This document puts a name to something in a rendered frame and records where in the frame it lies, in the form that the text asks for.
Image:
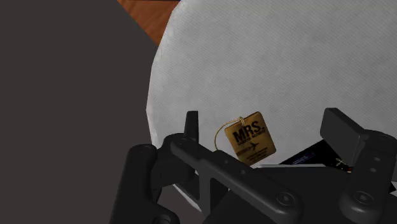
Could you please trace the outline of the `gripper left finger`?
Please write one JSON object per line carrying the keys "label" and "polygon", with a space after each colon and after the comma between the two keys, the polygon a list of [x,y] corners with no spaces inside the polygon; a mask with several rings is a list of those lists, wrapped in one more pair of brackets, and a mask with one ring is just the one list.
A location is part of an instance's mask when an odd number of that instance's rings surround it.
{"label": "gripper left finger", "polygon": [[185,131],[167,136],[161,148],[138,144],[129,149],[109,224],[181,224],[158,203],[162,188],[179,185],[211,218],[234,193],[274,224],[299,224],[300,197],[223,151],[199,144],[199,114],[186,114]]}

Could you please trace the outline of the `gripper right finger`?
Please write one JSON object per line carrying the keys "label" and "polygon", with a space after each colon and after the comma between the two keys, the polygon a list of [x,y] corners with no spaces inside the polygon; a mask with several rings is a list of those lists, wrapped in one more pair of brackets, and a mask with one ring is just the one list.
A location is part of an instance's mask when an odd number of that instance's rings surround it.
{"label": "gripper right finger", "polygon": [[355,224],[380,224],[397,162],[397,139],[364,129],[337,108],[325,109],[320,135],[352,167],[338,202],[341,212]]}

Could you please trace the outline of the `gold luggage tag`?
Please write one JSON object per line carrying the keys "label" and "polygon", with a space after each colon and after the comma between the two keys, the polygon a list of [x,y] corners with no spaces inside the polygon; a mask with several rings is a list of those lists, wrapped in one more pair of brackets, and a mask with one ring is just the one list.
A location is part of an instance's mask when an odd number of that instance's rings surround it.
{"label": "gold luggage tag", "polygon": [[263,115],[259,111],[223,124],[214,137],[216,150],[219,150],[216,138],[222,129],[238,160],[246,165],[254,165],[276,152]]}

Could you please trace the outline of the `black printed flat box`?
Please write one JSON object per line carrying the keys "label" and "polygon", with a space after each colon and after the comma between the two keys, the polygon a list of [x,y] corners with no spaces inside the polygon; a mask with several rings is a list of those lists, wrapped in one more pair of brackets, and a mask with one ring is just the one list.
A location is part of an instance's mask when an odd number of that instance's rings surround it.
{"label": "black printed flat box", "polygon": [[281,162],[283,165],[323,164],[346,172],[352,172],[340,156],[324,141],[321,140],[303,151]]}

